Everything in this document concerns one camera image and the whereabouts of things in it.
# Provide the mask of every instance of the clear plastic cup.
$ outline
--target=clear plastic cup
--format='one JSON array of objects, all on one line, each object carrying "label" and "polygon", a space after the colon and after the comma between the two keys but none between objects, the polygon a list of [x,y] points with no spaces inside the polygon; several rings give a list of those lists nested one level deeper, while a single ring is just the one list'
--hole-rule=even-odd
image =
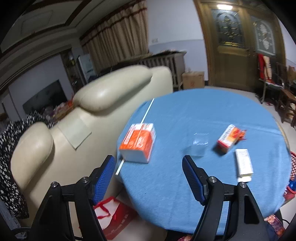
[{"label": "clear plastic cup", "polygon": [[205,155],[205,151],[209,143],[208,133],[194,133],[192,135],[188,135],[188,140],[189,143],[186,155],[198,157]]}]

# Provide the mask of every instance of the beige curtain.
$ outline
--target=beige curtain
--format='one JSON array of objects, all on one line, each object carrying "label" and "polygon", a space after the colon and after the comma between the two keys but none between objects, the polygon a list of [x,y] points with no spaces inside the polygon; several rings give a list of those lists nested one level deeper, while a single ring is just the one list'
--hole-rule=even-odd
[{"label": "beige curtain", "polygon": [[97,72],[148,53],[146,0],[133,1],[99,21],[81,38]]}]

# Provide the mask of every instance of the white wall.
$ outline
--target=white wall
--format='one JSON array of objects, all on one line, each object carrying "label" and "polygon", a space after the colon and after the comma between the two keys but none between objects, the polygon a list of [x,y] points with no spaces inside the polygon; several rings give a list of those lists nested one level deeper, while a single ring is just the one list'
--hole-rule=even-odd
[{"label": "white wall", "polygon": [[0,114],[5,113],[2,103],[0,103]]},{"label": "white wall", "polygon": [[193,0],[147,0],[149,44],[203,39]]},{"label": "white wall", "polygon": [[285,43],[286,59],[287,65],[296,67],[296,44],[289,34],[288,30],[285,28],[283,23],[279,20],[281,26],[281,32],[283,34],[283,39]]},{"label": "white wall", "polygon": [[74,39],[72,42],[72,53],[75,60],[78,58],[79,55],[84,55],[79,38]]},{"label": "white wall", "polygon": [[185,50],[186,69],[204,71],[207,54],[200,20],[193,0],[147,0],[149,50]]},{"label": "white wall", "polygon": [[20,117],[13,105],[13,102],[9,96],[9,94],[5,95],[3,98],[2,98],[2,102],[3,102],[3,105],[5,106],[5,109],[6,109],[6,112],[7,112],[7,115],[9,117],[9,119],[11,121],[18,121],[20,120]]},{"label": "white wall", "polygon": [[21,118],[26,117],[23,104],[56,80],[60,81],[66,98],[70,100],[74,92],[60,55],[33,67],[9,86],[11,97]]}]

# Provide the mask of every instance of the blue tablecloth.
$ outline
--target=blue tablecloth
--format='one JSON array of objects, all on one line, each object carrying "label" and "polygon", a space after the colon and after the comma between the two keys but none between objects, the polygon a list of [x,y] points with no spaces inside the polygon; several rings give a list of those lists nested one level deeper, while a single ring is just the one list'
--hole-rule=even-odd
[{"label": "blue tablecloth", "polygon": [[[132,115],[118,139],[118,146],[133,123],[140,123],[149,102]],[[154,123],[156,140],[149,164],[125,162],[120,177],[139,215],[162,228],[193,233],[203,211],[182,170],[188,130],[209,133],[209,145],[198,167],[223,183],[236,185],[235,149],[248,149],[254,175],[248,183],[264,217],[284,203],[291,157],[273,118],[261,105],[222,90],[195,89],[156,98],[145,123]],[[246,129],[246,140],[220,156],[213,148],[226,127]],[[223,234],[228,202],[224,202],[217,234]]]}]

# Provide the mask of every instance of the cream leather sofa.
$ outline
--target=cream leather sofa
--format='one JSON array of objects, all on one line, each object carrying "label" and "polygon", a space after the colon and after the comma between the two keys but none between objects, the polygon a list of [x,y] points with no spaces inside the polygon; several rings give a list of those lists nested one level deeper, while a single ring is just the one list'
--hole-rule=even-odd
[{"label": "cream leather sofa", "polygon": [[[107,74],[79,90],[77,106],[52,129],[35,123],[21,137],[11,160],[13,176],[23,191],[30,218],[22,225],[31,226],[50,183],[76,183],[99,167],[107,155],[116,157],[116,142],[133,112],[154,97],[172,93],[169,68],[126,67]],[[83,141],[84,131],[91,131]],[[75,149],[65,137],[78,141]],[[116,196],[121,185],[112,178],[105,196]],[[74,233],[79,235],[74,204],[70,204]]]}]

